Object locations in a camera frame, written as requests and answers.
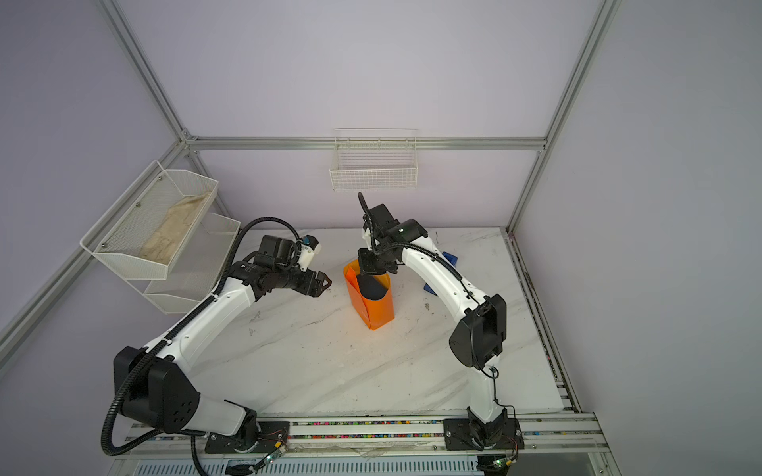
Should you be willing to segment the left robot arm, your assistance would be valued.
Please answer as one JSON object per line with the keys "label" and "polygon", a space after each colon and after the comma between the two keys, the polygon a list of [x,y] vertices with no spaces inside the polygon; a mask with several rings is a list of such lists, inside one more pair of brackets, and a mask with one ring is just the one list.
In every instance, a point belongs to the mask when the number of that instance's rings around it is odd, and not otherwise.
{"label": "left robot arm", "polygon": [[226,327],[275,290],[319,297],[331,279],[310,265],[321,244],[314,236],[290,240],[266,235],[257,250],[231,262],[216,288],[175,326],[141,348],[127,346],[113,362],[114,398],[101,443],[108,451],[116,418],[150,426],[158,434],[207,434],[230,440],[238,451],[258,444],[254,410],[204,396],[191,381],[202,353]]}

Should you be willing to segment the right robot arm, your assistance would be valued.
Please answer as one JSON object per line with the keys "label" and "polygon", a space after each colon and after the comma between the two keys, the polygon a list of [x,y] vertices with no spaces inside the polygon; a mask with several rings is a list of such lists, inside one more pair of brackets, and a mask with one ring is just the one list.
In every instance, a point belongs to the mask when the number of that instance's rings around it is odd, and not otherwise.
{"label": "right robot arm", "polygon": [[456,325],[448,346],[456,360],[470,369],[468,431],[478,449],[495,446],[503,436],[508,412],[496,398],[497,364],[507,336],[506,303],[468,281],[440,252],[429,232],[416,220],[401,222],[384,204],[363,211],[363,239],[358,250],[362,275],[396,274],[401,266],[417,274],[434,291]]}

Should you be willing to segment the blue tape dispenser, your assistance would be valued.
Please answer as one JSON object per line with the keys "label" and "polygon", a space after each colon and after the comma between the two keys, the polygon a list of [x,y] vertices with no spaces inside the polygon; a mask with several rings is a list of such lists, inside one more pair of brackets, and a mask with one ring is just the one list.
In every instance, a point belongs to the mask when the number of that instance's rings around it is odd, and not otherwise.
{"label": "blue tape dispenser", "polygon": [[[448,252],[445,252],[445,251],[442,251],[442,252],[440,253],[440,256],[441,256],[443,259],[445,259],[445,260],[448,262],[448,265],[450,265],[450,267],[451,267],[451,268],[455,268],[455,267],[456,267],[456,264],[458,263],[458,257],[456,257],[456,255],[454,255],[454,254],[450,254],[450,253],[448,253]],[[450,276],[452,275],[452,272],[451,272],[451,271],[448,271],[448,270],[446,269],[446,266],[445,266],[445,265],[442,265],[442,264],[440,264],[440,265],[439,265],[439,267],[440,267],[441,275],[442,275],[443,277],[444,277],[444,276],[448,276],[448,277],[450,277]],[[431,287],[431,286],[430,286],[428,283],[426,283],[426,284],[424,285],[424,290],[425,290],[427,293],[429,293],[429,294],[431,294],[431,295],[433,295],[433,296],[435,296],[435,295],[437,294],[437,293],[435,292],[435,290],[434,290],[434,289],[433,289],[433,288],[432,288],[432,287]]]}

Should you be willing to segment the white lower mesh shelf bin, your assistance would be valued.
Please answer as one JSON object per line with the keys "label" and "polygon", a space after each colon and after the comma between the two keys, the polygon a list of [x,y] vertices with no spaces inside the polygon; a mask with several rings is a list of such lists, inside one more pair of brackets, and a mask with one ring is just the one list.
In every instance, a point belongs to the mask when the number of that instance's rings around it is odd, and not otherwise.
{"label": "white lower mesh shelf bin", "polygon": [[240,222],[208,212],[182,251],[169,277],[152,281],[143,296],[166,315],[184,315],[216,286]]}

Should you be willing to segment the white mesh shelf bin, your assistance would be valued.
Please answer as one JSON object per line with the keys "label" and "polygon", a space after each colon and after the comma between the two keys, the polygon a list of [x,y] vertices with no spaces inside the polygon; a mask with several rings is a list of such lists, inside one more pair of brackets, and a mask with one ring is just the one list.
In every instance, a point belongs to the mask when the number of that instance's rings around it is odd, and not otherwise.
{"label": "white mesh shelf bin", "polygon": [[[141,259],[140,250],[162,223],[168,209],[185,198],[210,193],[200,207],[178,252],[169,265]],[[79,244],[125,281],[164,281],[178,257],[210,210],[218,181],[189,170],[166,169],[153,162],[108,212],[101,216]]]}
{"label": "white mesh shelf bin", "polygon": [[184,315],[216,286],[240,222],[208,212],[182,251],[169,277],[152,281],[143,296],[166,315]]}

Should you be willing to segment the beige cloth in bin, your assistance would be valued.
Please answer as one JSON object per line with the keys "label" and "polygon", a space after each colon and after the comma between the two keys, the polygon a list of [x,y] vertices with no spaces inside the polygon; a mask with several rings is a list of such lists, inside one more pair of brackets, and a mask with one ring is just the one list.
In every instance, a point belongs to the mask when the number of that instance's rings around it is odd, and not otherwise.
{"label": "beige cloth in bin", "polygon": [[172,205],[157,230],[140,250],[141,259],[169,265],[210,193],[186,196]]}

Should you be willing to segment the white upper mesh shelf bin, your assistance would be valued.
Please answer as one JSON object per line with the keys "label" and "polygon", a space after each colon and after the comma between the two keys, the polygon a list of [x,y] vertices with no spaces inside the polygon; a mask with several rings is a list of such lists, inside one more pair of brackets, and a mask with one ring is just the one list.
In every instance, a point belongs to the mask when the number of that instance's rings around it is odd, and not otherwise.
{"label": "white upper mesh shelf bin", "polygon": [[[178,252],[169,265],[141,259],[140,250],[162,223],[168,209],[185,198],[210,193],[200,207]],[[210,210],[218,181],[189,170],[166,169],[153,162],[108,212],[101,216],[79,244],[125,281],[164,281],[178,257]]]}

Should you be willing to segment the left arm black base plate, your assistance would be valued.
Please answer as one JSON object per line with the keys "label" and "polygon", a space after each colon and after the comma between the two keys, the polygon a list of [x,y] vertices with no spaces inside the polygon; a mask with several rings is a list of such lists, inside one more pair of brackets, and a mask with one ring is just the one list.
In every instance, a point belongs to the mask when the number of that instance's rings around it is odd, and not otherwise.
{"label": "left arm black base plate", "polygon": [[233,436],[212,434],[204,447],[206,454],[267,454],[284,446],[291,424],[287,420],[258,420],[244,424]]}

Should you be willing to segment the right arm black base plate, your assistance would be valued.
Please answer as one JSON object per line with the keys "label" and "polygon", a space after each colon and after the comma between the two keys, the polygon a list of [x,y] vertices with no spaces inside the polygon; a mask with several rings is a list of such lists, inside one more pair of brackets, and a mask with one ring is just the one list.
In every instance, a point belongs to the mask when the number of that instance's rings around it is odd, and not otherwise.
{"label": "right arm black base plate", "polygon": [[523,430],[515,418],[496,418],[482,424],[478,418],[446,418],[443,421],[447,450],[523,450]]}

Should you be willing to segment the aluminium frame rail front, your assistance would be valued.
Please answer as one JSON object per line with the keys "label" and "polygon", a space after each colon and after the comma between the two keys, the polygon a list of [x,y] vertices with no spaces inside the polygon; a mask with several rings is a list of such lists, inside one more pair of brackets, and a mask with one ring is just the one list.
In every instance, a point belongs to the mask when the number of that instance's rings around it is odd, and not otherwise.
{"label": "aluminium frame rail front", "polygon": [[250,450],[223,436],[157,436],[113,475],[618,475],[591,414],[522,416],[498,442],[473,442],[455,416],[264,418]]}

